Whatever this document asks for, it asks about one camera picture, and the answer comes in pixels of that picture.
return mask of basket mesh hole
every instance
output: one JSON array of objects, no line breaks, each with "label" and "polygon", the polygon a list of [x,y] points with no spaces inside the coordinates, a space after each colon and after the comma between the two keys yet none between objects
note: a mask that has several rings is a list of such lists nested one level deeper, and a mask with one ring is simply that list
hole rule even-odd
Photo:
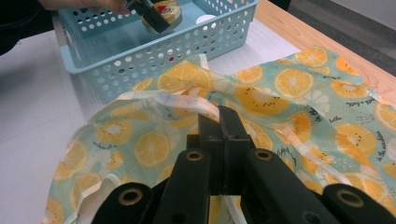
[{"label": "basket mesh hole", "polygon": [[99,84],[102,84],[102,83],[104,83],[105,82],[105,78],[104,77],[99,77],[98,78],[98,83]]},{"label": "basket mesh hole", "polygon": [[110,73],[107,75],[108,79],[113,79],[114,77],[116,77],[116,75],[114,73]]},{"label": "basket mesh hole", "polygon": [[103,66],[103,70],[108,72],[111,70],[111,66],[109,64],[106,64],[105,66]]},{"label": "basket mesh hole", "polygon": [[93,69],[92,74],[97,77],[100,75],[100,72],[97,69]]}]

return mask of light blue plastic basket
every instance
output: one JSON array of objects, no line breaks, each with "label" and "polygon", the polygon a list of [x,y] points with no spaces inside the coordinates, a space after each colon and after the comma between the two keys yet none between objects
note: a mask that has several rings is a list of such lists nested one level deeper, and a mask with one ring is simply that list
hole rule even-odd
[{"label": "light blue plastic basket", "polygon": [[[121,16],[63,9],[57,32],[64,66],[84,77],[103,103],[159,75],[183,58],[205,53],[210,60],[245,44],[259,0],[180,0],[182,23],[171,33],[147,31],[133,11]],[[203,15],[215,18],[196,24]]]}]

